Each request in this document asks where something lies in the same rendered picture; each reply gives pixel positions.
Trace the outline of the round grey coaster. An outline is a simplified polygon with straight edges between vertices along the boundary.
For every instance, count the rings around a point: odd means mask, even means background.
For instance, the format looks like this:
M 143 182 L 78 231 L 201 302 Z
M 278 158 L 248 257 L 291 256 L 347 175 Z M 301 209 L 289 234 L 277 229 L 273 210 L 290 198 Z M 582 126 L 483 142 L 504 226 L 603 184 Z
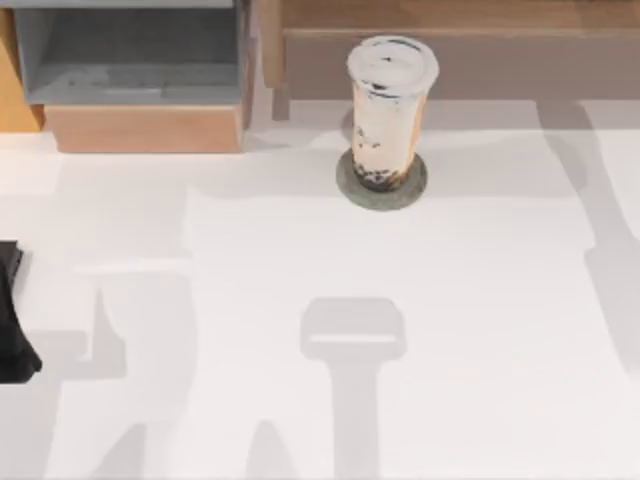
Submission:
M 358 180 L 353 166 L 353 152 L 349 149 L 336 165 L 335 180 L 340 192 L 351 203 L 367 210 L 388 212 L 407 208 L 418 201 L 426 189 L 428 172 L 423 159 L 415 154 L 398 188 L 384 192 L 370 190 Z

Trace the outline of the bubble tea cup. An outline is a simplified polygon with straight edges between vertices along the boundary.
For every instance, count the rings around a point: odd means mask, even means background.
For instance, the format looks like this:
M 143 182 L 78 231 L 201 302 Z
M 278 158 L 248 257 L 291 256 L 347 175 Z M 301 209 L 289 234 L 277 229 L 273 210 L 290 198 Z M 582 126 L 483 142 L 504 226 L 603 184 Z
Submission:
M 423 109 L 440 73 L 438 60 L 418 40 L 377 35 L 356 45 L 346 65 L 356 175 L 371 190 L 395 190 L 413 163 Z

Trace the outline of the pale wooden drawer front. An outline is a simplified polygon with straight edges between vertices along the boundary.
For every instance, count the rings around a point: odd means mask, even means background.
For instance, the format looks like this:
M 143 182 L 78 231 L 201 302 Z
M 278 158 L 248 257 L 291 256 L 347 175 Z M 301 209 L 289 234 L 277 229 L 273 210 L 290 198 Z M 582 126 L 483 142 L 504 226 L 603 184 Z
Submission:
M 46 125 L 63 153 L 238 153 L 240 105 L 48 105 Z

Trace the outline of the wooden open shelf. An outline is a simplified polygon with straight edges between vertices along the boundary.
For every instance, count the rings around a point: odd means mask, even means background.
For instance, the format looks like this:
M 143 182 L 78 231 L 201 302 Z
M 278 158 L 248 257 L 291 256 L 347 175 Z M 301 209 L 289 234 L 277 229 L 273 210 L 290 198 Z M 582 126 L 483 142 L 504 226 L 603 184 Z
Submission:
M 640 103 L 640 0 L 254 2 L 278 117 L 348 99 L 347 53 L 375 34 L 431 47 L 439 101 Z

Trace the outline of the pulled-out wooden drawer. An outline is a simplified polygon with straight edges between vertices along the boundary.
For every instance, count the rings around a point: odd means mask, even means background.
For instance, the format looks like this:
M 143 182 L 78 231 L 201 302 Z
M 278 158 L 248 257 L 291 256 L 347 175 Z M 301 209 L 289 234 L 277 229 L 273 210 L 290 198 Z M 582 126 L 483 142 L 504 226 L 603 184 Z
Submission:
M 251 0 L 0 0 L 35 105 L 240 105 L 250 119 Z

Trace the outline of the wooden cupboard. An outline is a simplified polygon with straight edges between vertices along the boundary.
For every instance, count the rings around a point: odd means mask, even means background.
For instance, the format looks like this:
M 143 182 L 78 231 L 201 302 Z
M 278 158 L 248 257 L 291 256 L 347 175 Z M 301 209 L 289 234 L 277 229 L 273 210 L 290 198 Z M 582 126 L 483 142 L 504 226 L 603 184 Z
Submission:
M 36 133 L 44 122 L 44 107 L 25 100 L 13 12 L 0 8 L 0 133 Z

